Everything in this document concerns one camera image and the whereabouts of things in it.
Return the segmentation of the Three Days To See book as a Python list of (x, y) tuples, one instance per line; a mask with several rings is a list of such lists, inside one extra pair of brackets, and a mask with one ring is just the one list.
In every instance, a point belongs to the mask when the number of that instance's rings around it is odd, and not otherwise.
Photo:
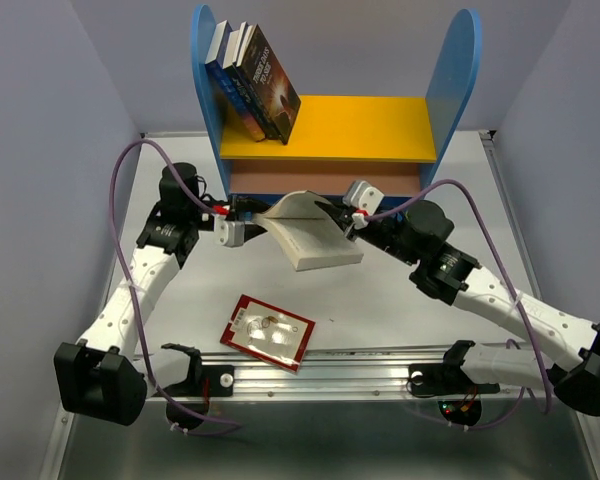
[(261, 27), (257, 24), (252, 26), (253, 31), (247, 41), (244, 58), (238, 63), (238, 71), (247, 75), (265, 113), (278, 132), (278, 140), (287, 145), (300, 110), (301, 99)]

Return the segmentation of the red bordered cream book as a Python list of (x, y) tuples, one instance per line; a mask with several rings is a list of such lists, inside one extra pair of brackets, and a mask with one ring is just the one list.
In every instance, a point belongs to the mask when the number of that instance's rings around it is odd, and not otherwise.
[(315, 325), (312, 320), (241, 295), (220, 343), (296, 374)]

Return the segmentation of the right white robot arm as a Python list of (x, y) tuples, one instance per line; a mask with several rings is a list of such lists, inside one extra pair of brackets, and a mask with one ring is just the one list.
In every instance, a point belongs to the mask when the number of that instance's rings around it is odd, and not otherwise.
[(413, 266), (409, 279), (426, 296), (473, 313), (529, 342), (497, 348), (458, 340), (432, 364), (411, 366), (416, 397), (494, 394), (504, 385), (542, 389), (580, 413), (600, 417), (600, 322), (569, 315), (520, 290), (509, 290), (476, 258), (452, 246), (442, 208), (419, 200), (400, 216), (357, 229), (359, 211), (321, 204), (346, 238), (362, 239)]

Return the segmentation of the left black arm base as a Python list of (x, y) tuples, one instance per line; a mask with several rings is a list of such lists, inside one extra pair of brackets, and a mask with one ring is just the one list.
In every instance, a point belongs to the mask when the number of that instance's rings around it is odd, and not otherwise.
[(160, 387), (173, 398), (197, 398), (184, 406), (198, 415), (210, 414), (212, 398), (233, 396), (235, 367), (205, 364), (195, 347), (167, 343), (151, 360)]

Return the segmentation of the blue Jane Eyre book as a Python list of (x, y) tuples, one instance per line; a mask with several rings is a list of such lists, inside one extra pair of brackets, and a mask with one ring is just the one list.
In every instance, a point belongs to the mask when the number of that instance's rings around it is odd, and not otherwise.
[(227, 20), (221, 21), (216, 25), (205, 60), (207, 72), (213, 77), (230, 104), (229, 81), (223, 72), (222, 65), (229, 42), (229, 34), (232, 31), (234, 29)]

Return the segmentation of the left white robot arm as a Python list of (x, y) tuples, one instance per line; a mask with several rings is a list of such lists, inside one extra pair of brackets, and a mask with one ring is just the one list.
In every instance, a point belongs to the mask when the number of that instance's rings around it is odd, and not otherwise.
[(198, 172), (184, 162), (162, 169), (158, 192), (131, 257), (117, 255), (122, 280), (79, 339), (60, 344), (53, 364), (62, 406), (71, 413), (128, 426), (159, 395), (172, 427), (192, 432), (207, 421), (210, 396), (232, 394), (221, 380), (233, 371), (204, 366), (192, 346), (167, 343), (149, 353), (144, 326), (201, 233), (226, 230), (250, 240), (264, 232), (251, 224), (252, 215), (269, 206), (249, 196), (219, 201), (200, 194)]

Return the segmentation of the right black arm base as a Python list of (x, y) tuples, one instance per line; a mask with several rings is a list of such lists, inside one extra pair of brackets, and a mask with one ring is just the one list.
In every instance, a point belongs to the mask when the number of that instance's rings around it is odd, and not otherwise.
[(476, 343), (456, 341), (437, 363), (409, 365), (407, 391), (416, 398), (440, 398), (438, 409), (443, 419), (452, 426), (477, 426), (482, 415), (481, 395), (500, 392), (498, 383), (474, 381), (461, 369)]

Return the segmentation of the dark sunset paperback book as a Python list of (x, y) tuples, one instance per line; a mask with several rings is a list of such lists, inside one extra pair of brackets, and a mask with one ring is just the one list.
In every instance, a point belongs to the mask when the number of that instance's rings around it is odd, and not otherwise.
[(364, 256), (321, 206), (331, 206), (310, 191), (286, 194), (252, 222), (273, 236), (297, 272), (359, 264)]

